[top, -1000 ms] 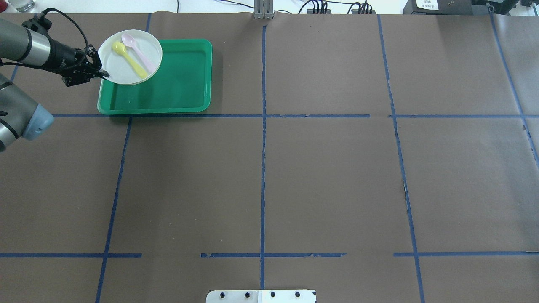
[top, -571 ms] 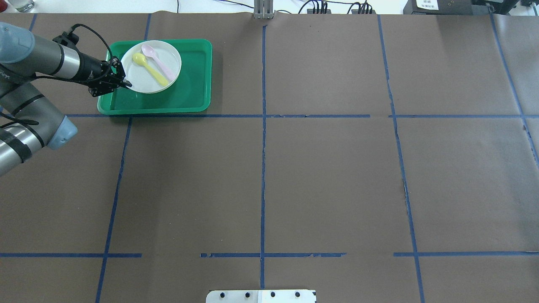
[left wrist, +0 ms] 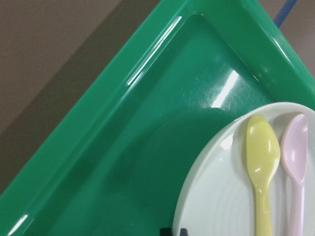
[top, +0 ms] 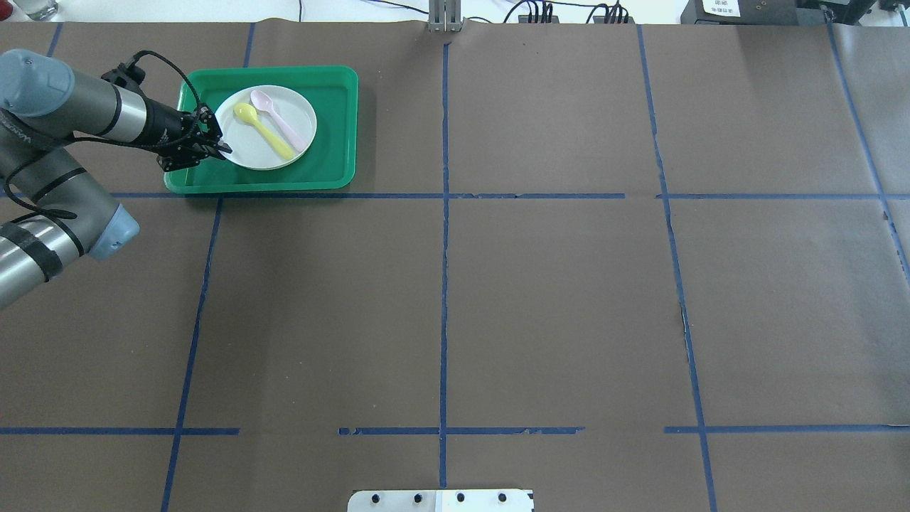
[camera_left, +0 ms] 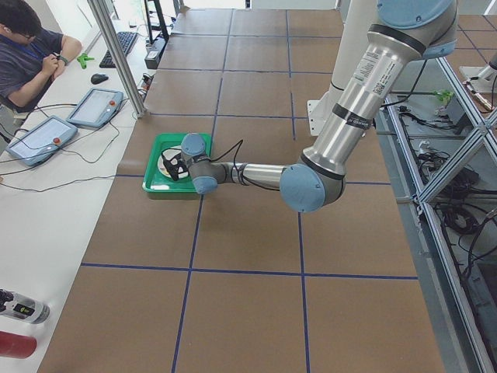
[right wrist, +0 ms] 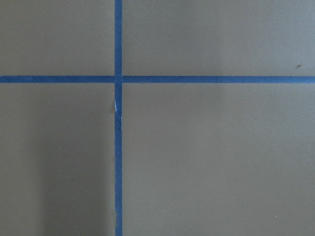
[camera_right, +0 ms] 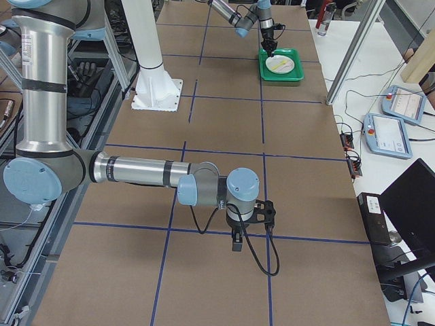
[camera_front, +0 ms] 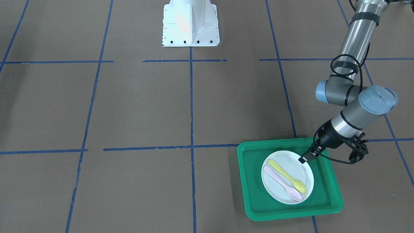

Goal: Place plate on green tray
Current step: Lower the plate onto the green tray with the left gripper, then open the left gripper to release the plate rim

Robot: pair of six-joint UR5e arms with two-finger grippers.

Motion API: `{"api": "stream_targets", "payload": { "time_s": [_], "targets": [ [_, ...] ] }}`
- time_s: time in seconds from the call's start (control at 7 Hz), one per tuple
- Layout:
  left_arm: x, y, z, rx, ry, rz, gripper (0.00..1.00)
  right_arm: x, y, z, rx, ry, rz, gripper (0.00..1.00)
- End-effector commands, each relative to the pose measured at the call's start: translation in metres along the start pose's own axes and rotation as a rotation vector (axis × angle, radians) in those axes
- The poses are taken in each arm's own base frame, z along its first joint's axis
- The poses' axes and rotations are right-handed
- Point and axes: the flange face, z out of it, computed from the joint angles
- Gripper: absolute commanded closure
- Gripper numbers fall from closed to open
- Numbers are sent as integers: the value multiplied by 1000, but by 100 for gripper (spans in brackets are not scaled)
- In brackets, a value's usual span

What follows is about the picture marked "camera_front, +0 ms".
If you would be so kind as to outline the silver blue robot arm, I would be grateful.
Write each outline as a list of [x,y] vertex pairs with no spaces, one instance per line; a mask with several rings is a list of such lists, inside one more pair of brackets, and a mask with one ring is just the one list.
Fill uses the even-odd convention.
[[318,128],[310,147],[298,159],[300,163],[312,161],[322,156],[325,149],[336,149],[343,144],[351,149],[349,161],[344,163],[357,163],[368,154],[363,129],[397,105],[398,95],[392,89],[374,84],[365,87],[362,75],[371,37],[390,3],[390,0],[357,0],[354,4],[354,15],[339,55],[330,63],[331,74],[315,90],[318,101],[343,109]]

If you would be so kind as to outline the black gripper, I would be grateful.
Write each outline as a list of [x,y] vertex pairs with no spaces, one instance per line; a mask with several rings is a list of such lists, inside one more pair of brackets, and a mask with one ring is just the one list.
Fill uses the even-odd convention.
[[301,164],[313,161],[322,154],[325,148],[337,149],[344,143],[345,139],[346,137],[343,137],[335,131],[332,124],[324,124],[318,130],[318,142],[312,143],[306,152],[300,156],[298,161]]

